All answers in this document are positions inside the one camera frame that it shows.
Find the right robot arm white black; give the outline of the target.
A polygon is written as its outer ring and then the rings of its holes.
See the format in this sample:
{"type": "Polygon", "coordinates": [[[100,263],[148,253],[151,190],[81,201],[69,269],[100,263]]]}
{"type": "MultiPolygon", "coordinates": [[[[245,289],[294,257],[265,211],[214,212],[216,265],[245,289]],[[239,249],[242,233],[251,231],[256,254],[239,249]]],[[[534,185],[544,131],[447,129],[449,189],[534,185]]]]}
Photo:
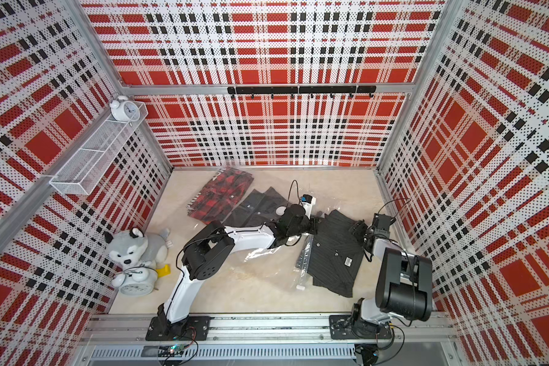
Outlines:
{"type": "Polygon", "coordinates": [[[349,329],[358,338],[380,334],[395,319],[410,326],[432,315],[432,261],[407,252],[390,238],[395,222],[395,217],[376,213],[371,225],[354,228],[367,261],[381,262],[375,296],[358,300],[352,308],[349,329]]]}

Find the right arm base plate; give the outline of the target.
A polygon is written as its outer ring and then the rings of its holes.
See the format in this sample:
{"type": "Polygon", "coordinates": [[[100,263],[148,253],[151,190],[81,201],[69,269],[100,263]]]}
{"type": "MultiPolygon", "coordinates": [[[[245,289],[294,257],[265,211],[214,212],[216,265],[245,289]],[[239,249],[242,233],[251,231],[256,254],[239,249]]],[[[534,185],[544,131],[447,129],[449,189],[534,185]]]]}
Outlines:
{"type": "Polygon", "coordinates": [[[354,320],[351,315],[330,315],[329,332],[334,340],[371,339],[391,340],[393,338],[390,326],[375,324],[363,320],[354,320]]]}

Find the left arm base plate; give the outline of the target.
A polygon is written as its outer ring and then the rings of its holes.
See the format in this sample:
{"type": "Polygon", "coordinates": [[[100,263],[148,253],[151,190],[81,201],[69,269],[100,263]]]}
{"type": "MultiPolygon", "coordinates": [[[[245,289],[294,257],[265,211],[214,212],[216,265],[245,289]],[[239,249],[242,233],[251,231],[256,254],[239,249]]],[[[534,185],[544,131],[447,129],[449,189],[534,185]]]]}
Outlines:
{"type": "Polygon", "coordinates": [[[146,341],[178,341],[193,339],[204,341],[210,329],[211,317],[186,317],[177,323],[169,324],[160,317],[152,318],[145,337],[146,341]]]}

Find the dark pinstriped shirt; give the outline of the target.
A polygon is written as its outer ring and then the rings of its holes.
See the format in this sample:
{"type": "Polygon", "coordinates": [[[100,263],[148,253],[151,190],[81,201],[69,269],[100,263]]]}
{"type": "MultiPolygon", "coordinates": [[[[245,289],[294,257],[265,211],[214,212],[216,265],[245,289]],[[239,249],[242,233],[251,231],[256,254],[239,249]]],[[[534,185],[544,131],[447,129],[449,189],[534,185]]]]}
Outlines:
{"type": "Polygon", "coordinates": [[[313,285],[342,297],[353,297],[355,279],[364,250],[351,229],[356,221],[338,210],[326,214],[317,224],[307,273],[313,285]]]}

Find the red black plaid shirt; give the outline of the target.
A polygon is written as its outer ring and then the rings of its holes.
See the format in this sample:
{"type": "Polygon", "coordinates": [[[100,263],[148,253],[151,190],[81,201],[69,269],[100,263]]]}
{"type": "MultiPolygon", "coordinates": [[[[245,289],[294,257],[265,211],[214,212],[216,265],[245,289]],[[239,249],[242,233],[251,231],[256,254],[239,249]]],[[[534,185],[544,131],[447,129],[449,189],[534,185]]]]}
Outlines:
{"type": "Polygon", "coordinates": [[[188,215],[205,224],[223,221],[253,183],[249,172],[226,167],[219,170],[187,206],[188,215]]]}

